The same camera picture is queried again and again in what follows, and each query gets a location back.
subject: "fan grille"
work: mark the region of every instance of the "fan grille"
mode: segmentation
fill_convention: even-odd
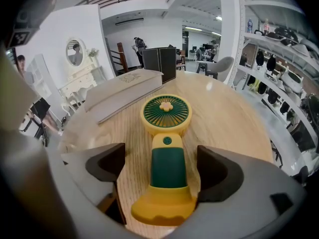
[[[170,102],[173,109],[165,112],[160,109],[162,102]],[[144,107],[144,117],[152,125],[173,127],[183,123],[189,114],[187,104],[174,96],[160,96],[150,100]]]

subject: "white wall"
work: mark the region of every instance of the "white wall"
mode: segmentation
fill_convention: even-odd
[[[181,19],[145,18],[144,21],[103,27],[111,50],[118,51],[117,43],[122,43],[128,67],[140,65],[132,49],[134,37],[143,39],[148,48],[168,47],[170,44],[182,48]]]
[[[48,71],[57,86],[67,83],[68,63],[65,49],[71,37],[80,38],[86,49],[99,50],[98,61],[107,79],[114,77],[105,45],[99,16],[99,6],[82,5],[52,12],[40,26],[40,30],[25,46],[17,47],[16,53],[24,55],[26,67],[35,55],[43,54]]]
[[[213,36],[207,34],[201,34],[196,32],[188,32],[188,51],[190,51],[193,46],[197,48],[203,46],[203,44],[212,44]]]

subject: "ceiling light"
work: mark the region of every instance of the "ceiling light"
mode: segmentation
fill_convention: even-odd
[[[193,28],[193,27],[189,27],[189,26],[186,26],[185,28],[187,28],[187,29],[191,29],[191,30],[202,31],[201,29],[198,29],[198,28]]]

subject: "oval mirror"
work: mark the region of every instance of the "oval mirror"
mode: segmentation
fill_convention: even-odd
[[[77,40],[71,40],[67,44],[66,55],[68,61],[74,65],[79,66],[83,60],[83,48]]]

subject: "white pillar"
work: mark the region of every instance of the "white pillar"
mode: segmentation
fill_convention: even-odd
[[[240,36],[240,3],[239,0],[220,1],[222,25],[218,60],[227,56],[235,59]],[[231,72],[232,70],[230,70],[225,83],[228,82]]]

